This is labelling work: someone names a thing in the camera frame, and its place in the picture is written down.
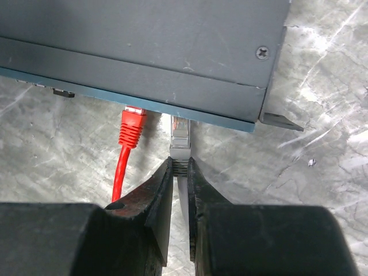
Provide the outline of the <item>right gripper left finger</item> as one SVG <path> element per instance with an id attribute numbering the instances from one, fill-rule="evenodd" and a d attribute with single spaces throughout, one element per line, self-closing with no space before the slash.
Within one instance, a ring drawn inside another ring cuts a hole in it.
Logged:
<path id="1" fill-rule="evenodd" d="M 167 264 L 173 161 L 102 208 L 1 203 L 2 275 L 161 275 Z"/>

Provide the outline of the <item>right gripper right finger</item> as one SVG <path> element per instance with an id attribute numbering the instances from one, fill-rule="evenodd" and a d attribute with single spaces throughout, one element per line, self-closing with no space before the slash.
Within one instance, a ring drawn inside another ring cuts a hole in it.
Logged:
<path id="1" fill-rule="evenodd" d="M 194 159 L 187 184 L 190 259 L 197 275 L 358 275 L 328 209 L 233 204 Z"/>

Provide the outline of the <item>large black network switch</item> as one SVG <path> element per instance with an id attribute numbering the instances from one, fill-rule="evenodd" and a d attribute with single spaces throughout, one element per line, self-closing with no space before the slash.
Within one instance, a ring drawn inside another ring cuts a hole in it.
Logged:
<path id="1" fill-rule="evenodd" d="M 2 1 L 1 75 L 252 132 L 289 1 Z"/>

